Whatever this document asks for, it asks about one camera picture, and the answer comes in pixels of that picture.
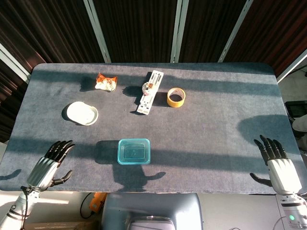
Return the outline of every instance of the floor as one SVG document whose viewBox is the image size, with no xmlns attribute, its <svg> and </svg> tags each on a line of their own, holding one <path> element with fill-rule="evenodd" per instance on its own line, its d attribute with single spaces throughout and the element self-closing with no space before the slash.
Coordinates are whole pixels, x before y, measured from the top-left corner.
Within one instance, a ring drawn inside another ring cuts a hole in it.
<svg viewBox="0 0 307 230">
<path fill-rule="evenodd" d="M 280 84 L 283 101 L 307 100 L 307 77 L 298 71 L 286 77 Z M 5 146 L 0 145 L 0 159 Z M 16 200 L 19 192 L 0 191 L 0 218 Z M 41 194 L 38 203 L 27 223 L 84 221 L 79 214 L 81 202 L 87 193 L 50 192 Z M 240 194 L 198 194 L 201 202 L 204 230 L 272 230 L 276 221 L 284 216 L 274 195 Z M 90 196 L 83 205 L 84 215 Z M 99 220 L 101 213 L 89 220 Z M 284 219 L 278 222 L 275 230 L 289 230 Z"/>
</svg>

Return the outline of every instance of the robotic arm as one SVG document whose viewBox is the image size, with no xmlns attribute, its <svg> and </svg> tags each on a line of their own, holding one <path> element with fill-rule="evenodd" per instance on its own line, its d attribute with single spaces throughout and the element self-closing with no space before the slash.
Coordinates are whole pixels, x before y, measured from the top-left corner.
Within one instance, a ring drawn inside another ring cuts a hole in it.
<svg viewBox="0 0 307 230">
<path fill-rule="evenodd" d="M 288 224 L 293 229 L 307 229 L 307 203 L 297 195 L 302 188 L 295 167 L 277 140 L 260 135 L 262 143 L 254 140 L 259 147 L 265 165 L 268 167 L 270 180 L 260 179 L 255 174 L 250 176 L 260 184 L 265 184 L 282 195 L 281 205 Z"/>
<path fill-rule="evenodd" d="M 37 203 L 39 193 L 47 190 L 48 187 L 62 184 L 70 178 L 72 170 L 61 179 L 53 179 L 56 170 L 73 146 L 71 140 L 58 141 L 36 163 L 27 179 L 29 187 L 21 187 L 23 192 L 0 222 L 0 230 L 24 230 L 25 219 L 29 217 Z"/>
</svg>

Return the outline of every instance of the gray felt tablecloth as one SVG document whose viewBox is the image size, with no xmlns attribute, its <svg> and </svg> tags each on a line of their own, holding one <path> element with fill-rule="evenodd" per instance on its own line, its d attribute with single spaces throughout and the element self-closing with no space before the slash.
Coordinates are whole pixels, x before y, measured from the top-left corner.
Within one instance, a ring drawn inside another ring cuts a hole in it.
<svg viewBox="0 0 307 230">
<path fill-rule="evenodd" d="M 149 115 L 135 112 L 150 72 L 164 77 Z M 101 72 L 118 76 L 114 92 L 94 90 Z M 186 92 L 181 108 L 166 92 Z M 79 126 L 65 107 L 83 101 L 99 118 Z M 274 193 L 249 173 L 268 178 L 253 139 L 280 140 L 307 190 L 298 151 L 272 69 L 259 63 L 40 64 L 35 67 L 0 164 L 0 189 L 20 190 L 40 157 L 57 140 L 76 144 L 58 169 L 73 175 L 52 190 L 104 192 Z M 122 138 L 151 142 L 149 165 L 117 163 Z"/>
</svg>

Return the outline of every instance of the white plastic tool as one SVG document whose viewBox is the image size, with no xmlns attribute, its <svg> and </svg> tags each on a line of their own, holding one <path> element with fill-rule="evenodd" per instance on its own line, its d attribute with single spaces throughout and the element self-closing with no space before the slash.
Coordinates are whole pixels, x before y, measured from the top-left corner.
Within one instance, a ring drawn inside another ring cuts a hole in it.
<svg viewBox="0 0 307 230">
<path fill-rule="evenodd" d="M 98 119 L 98 111 L 83 102 L 74 102 L 67 108 L 67 116 L 81 125 L 90 126 Z"/>
<path fill-rule="evenodd" d="M 152 83 L 153 87 L 150 90 L 150 94 L 149 95 L 144 95 L 142 96 L 141 100 L 140 100 L 140 105 L 138 107 L 137 112 L 141 113 L 141 114 L 149 114 L 149 111 L 153 105 L 154 102 L 154 97 L 158 92 L 160 83 L 162 81 L 164 73 L 163 72 L 159 72 L 154 70 L 148 83 Z"/>
</svg>

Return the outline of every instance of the dark curtain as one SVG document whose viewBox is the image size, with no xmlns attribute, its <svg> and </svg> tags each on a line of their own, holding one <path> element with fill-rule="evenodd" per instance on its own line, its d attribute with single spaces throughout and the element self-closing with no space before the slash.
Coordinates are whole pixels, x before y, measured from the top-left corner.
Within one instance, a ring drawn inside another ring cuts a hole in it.
<svg viewBox="0 0 307 230">
<path fill-rule="evenodd" d="M 0 43 L 29 71 L 104 62 L 82 0 L 1 0 Z"/>
<path fill-rule="evenodd" d="M 170 62 L 177 0 L 94 0 L 112 62 Z"/>
<path fill-rule="evenodd" d="M 189 0 L 179 62 L 217 62 L 246 0 Z"/>
<path fill-rule="evenodd" d="M 0 60 L 0 142 L 10 138 L 27 84 Z"/>
<path fill-rule="evenodd" d="M 224 61 L 264 62 L 278 76 L 306 48 L 306 1 L 255 0 Z"/>
</svg>

